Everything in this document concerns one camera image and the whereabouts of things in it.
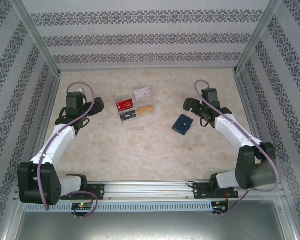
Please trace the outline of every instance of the blue wallet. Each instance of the blue wallet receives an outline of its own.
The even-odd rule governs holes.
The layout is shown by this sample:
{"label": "blue wallet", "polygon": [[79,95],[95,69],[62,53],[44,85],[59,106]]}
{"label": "blue wallet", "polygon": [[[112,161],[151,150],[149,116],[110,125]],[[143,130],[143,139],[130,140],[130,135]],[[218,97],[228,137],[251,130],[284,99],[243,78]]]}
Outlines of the blue wallet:
{"label": "blue wallet", "polygon": [[173,125],[172,129],[182,135],[186,135],[186,133],[190,129],[193,121],[194,120],[192,118],[190,118],[184,114],[181,114],[181,116],[178,118],[178,120]]}

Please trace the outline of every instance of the patterned wallpaper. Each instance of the patterned wallpaper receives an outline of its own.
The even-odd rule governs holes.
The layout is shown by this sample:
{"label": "patterned wallpaper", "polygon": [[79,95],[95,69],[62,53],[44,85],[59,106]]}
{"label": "patterned wallpaper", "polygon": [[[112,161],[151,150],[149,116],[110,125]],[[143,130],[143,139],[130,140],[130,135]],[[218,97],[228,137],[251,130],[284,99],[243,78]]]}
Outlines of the patterned wallpaper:
{"label": "patterned wallpaper", "polygon": [[300,0],[283,0],[241,72],[300,232]]}
{"label": "patterned wallpaper", "polygon": [[29,161],[55,77],[9,0],[0,0],[0,230]]}
{"label": "patterned wallpaper", "polygon": [[269,0],[25,0],[61,70],[235,67]]}

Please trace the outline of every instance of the red card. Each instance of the red card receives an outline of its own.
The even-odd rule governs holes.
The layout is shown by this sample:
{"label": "red card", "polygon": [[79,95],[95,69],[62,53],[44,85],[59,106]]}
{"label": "red card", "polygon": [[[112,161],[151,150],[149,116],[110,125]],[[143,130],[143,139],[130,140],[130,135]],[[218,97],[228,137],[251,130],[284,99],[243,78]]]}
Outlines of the red card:
{"label": "red card", "polygon": [[132,102],[132,99],[128,99],[125,101],[117,102],[116,107],[118,108],[119,112],[122,112],[127,109],[132,109],[134,107],[134,103]]}

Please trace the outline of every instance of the beige tabletop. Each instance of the beige tabletop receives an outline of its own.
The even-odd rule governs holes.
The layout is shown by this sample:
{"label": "beige tabletop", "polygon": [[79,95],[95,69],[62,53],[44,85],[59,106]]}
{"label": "beige tabletop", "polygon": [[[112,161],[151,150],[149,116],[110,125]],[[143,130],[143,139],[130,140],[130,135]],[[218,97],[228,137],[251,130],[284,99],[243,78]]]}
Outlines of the beige tabletop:
{"label": "beige tabletop", "polygon": [[[196,98],[198,79],[216,88],[221,107],[229,108],[247,130],[248,122],[231,69],[162,69],[66,72],[62,74],[46,139],[66,106],[73,82],[90,84],[104,102],[103,112],[90,117],[69,144],[57,168],[59,174],[85,174],[88,181],[198,180],[234,170],[237,152],[230,142],[200,118],[183,110],[186,98]],[[116,98],[150,87],[155,114],[121,124]],[[85,88],[88,100],[89,89]],[[186,135],[172,130],[181,114],[192,118]]]}

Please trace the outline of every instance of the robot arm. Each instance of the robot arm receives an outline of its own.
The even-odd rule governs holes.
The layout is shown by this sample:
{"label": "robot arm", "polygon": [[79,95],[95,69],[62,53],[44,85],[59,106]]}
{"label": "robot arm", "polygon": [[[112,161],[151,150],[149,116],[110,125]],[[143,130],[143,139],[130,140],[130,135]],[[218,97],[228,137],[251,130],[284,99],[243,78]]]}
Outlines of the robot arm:
{"label": "robot arm", "polygon": [[61,110],[59,118],[55,121],[55,127],[49,140],[30,162],[22,162],[18,167],[17,174],[21,202],[33,204],[43,203],[37,180],[38,163],[47,144],[56,134],[57,137],[54,139],[53,144],[48,147],[45,153],[40,171],[43,192],[47,204],[56,205],[60,197],[64,195],[79,190],[87,190],[88,181],[85,175],[69,174],[66,177],[59,178],[56,169],[68,145],[78,135],[79,130],[87,125],[87,123],[84,125],[84,121],[88,120],[89,123],[87,117],[98,114],[104,109],[102,99],[97,97],[94,100],[94,106],[86,117],[69,125],[62,132],[59,131],[74,119],[82,116],[90,108],[91,104],[91,102],[87,102],[83,92],[69,92],[67,94],[66,107]]}
{"label": "robot arm", "polygon": [[220,107],[218,101],[217,90],[215,88],[206,88],[201,90],[202,97],[208,101],[213,107],[218,109],[229,119],[217,113],[207,104],[193,98],[187,98],[184,102],[183,109],[191,111],[197,116],[205,120],[217,131],[222,133],[228,141],[234,146],[238,153],[238,159],[235,171],[221,172],[211,175],[209,186],[212,193],[217,193],[227,188],[250,189],[260,187],[276,182],[276,176],[265,156],[251,142],[253,140],[258,144],[273,160],[276,161],[276,153],[274,146],[267,142],[263,143],[259,139],[252,136],[246,130],[245,134],[239,131],[235,126],[239,125],[244,129],[232,115],[232,112],[226,107]]}

